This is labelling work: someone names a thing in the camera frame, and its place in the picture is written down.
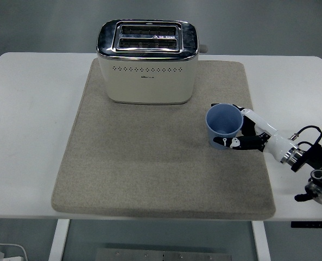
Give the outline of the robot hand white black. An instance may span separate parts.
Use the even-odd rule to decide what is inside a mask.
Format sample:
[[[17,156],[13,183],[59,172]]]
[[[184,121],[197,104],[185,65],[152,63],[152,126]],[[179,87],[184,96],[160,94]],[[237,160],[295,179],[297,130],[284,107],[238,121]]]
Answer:
[[[258,150],[276,161],[290,163],[298,146],[253,110],[235,104],[217,103],[207,111],[205,123],[212,147],[218,150]]]

